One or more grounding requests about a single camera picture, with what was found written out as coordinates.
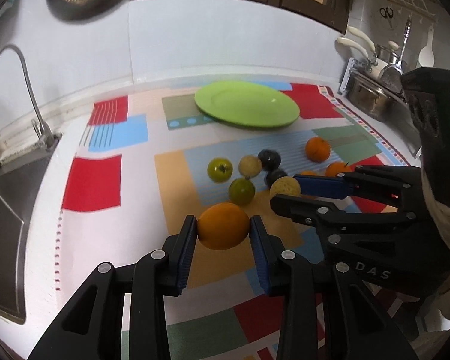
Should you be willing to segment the orange fruit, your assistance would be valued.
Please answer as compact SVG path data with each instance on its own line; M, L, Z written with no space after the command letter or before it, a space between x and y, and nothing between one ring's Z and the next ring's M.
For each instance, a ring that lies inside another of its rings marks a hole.
M228 250L243 242L249 227L249 217L238 205L219 203L204 211L198 219L198 239L210 250Z

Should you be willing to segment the orange tangerine lower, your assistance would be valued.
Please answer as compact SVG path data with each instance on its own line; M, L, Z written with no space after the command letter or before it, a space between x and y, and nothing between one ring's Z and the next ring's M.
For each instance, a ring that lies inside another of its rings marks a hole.
M352 172L353 168L343 161L331 163L325 170L326 177L336 177L339 173Z

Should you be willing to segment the orange tangerine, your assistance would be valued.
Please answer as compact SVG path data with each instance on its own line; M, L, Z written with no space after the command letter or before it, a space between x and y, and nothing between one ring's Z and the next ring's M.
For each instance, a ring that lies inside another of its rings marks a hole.
M305 144L305 155L313 162L322 163L330 156L329 143L320 136L314 136Z
M343 161L331 163L325 170L326 177L336 177L339 173L352 172L353 168Z

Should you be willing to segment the small orange fruit hidden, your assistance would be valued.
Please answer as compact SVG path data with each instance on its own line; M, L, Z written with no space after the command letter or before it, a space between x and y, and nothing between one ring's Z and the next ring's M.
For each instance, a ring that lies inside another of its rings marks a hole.
M300 176L320 176L320 174L313 171L303 171L300 172Z

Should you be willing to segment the yellow dotted round fruit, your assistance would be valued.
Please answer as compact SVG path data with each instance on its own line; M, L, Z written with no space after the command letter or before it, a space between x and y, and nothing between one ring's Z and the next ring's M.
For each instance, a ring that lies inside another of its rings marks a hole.
M271 186L270 197L274 197L277 194L298 197L301 195L301 192L301 186L295 178L291 176L283 176L275 181Z

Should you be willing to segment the dark plum lower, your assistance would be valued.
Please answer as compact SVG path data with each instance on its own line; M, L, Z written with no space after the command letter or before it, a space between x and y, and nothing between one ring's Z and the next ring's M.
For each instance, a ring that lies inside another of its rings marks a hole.
M271 172L267 172L265 177L266 186L268 189L280 178L286 177L288 174L281 168L274 169Z

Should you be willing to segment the dark plum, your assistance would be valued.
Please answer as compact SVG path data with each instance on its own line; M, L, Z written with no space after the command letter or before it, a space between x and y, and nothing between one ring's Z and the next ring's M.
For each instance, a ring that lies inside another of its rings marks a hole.
M268 189L280 178L286 177L288 174L281 168L274 169L271 172L267 172L265 177L266 186Z
M262 163L262 168L267 172L273 172L280 167L281 157L275 150L261 150L257 157Z

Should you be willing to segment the dark plum upper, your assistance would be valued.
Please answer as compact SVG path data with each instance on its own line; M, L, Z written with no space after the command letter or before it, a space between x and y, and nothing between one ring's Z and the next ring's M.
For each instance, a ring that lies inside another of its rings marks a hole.
M267 172L273 172L280 167L281 157L275 150L261 150L257 157L262 163L262 168Z

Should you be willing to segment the green apple front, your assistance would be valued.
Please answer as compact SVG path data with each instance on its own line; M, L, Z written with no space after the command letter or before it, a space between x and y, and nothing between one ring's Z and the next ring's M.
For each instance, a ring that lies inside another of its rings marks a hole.
M238 206L248 205L252 202L254 196L255 186L246 178L233 180L228 188L228 197L230 201Z

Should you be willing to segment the green apple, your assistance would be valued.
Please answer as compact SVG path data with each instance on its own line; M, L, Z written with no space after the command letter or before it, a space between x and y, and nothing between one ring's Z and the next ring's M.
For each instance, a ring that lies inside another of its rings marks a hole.
M207 175L215 183L229 180L232 172L232 163L226 158L213 158L207 166Z
M246 178L233 180L228 188L228 197L230 201L238 206L248 205L252 202L254 196L255 186Z

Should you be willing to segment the pale yellow round fruit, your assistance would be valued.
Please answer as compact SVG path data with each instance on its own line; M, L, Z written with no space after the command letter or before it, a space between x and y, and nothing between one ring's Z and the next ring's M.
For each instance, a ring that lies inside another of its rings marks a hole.
M238 169L241 175L246 178L254 178L263 169L262 161L254 155L245 155L238 164Z

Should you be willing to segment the metal strainer ladle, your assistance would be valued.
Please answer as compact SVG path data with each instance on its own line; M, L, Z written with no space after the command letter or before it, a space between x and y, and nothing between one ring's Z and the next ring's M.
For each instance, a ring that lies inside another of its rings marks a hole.
M409 16L406 21L401 52L399 54L399 57L397 58L397 61L395 63L390 63L379 74L379 81L381 82L381 84L396 94L400 94L402 92L402 84L401 84L401 75L403 74L402 62L407 42L410 37L411 26L412 26L412 19L411 16Z

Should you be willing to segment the green plate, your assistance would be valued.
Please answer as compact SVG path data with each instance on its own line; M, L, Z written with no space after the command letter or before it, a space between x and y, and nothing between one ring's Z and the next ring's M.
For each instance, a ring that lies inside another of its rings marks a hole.
M247 81L217 81L194 95L200 111L230 125L279 128L291 125L300 108L290 96L266 85Z

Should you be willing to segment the white rice spoon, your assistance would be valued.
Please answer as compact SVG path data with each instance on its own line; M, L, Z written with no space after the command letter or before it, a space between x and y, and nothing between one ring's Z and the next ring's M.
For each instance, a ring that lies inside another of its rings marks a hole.
M435 63L435 57L433 54L433 38L434 27L431 26L427 31L427 43L418 54L418 67L419 68L432 68Z

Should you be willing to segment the stainless steel sink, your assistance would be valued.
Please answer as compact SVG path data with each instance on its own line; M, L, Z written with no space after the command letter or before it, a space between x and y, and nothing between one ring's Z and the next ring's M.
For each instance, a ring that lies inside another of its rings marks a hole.
M26 240L35 200L61 135L51 147L35 143L0 165L0 315L26 321Z

